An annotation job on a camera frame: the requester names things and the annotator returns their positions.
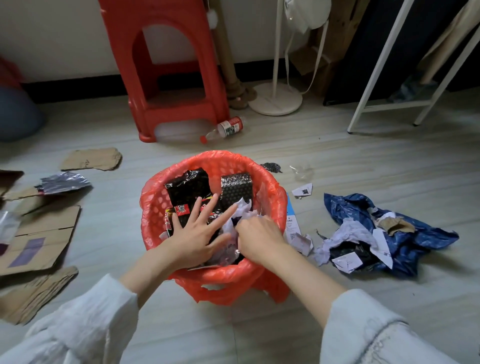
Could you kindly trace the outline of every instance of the red trash basket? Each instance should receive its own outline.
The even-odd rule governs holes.
[[[145,247],[155,248],[161,244],[160,234],[165,231],[165,209],[172,207],[170,197],[164,184],[181,176],[187,170],[203,168],[208,173],[210,189],[221,193],[220,177],[233,173],[248,172],[252,176],[253,196],[256,196],[263,184],[268,202],[262,201],[263,207],[270,211],[271,218],[282,232],[287,221],[287,193],[273,175],[250,158],[223,150],[208,151],[184,159],[150,178],[142,189],[140,207],[142,213],[142,237]],[[193,297],[196,302],[210,301],[215,304],[231,305],[249,288],[266,291],[275,302],[287,299],[288,286],[275,274],[247,258],[238,265],[219,268],[182,269],[173,273],[169,279]],[[223,284],[220,290],[208,290],[205,284]]]

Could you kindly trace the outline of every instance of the wall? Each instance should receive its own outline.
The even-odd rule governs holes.
[[[223,0],[222,6],[234,61],[272,59],[276,0]],[[284,24],[282,49],[288,37]],[[154,26],[145,38],[156,63],[193,57],[175,29]],[[306,40],[296,35],[293,49]],[[96,0],[1,0],[0,54],[27,82],[118,73]]]

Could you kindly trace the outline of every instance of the person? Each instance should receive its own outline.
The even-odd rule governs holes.
[[[214,195],[200,212],[199,198],[188,223],[173,214],[174,234],[147,251],[120,280],[104,276],[84,295],[38,320],[25,340],[0,357],[0,363],[118,363],[136,330],[138,311],[174,271],[208,260],[229,239],[213,233],[236,206],[207,225],[218,201]],[[455,363],[419,338],[406,320],[362,290],[346,290],[285,243],[268,217],[237,225],[239,250],[278,275],[324,330],[322,364]]]

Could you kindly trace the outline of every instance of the white pom-pom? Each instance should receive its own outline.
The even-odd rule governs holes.
[[[218,24],[218,16],[215,10],[210,9],[209,11],[207,11],[207,20],[210,29],[215,29],[216,25]]]

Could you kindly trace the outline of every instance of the round white base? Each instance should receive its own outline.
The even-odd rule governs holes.
[[[297,89],[280,82],[276,84],[276,97],[272,98],[272,83],[261,84],[254,87],[257,98],[249,101],[248,105],[253,111],[263,115],[287,115],[298,109],[302,96]]]

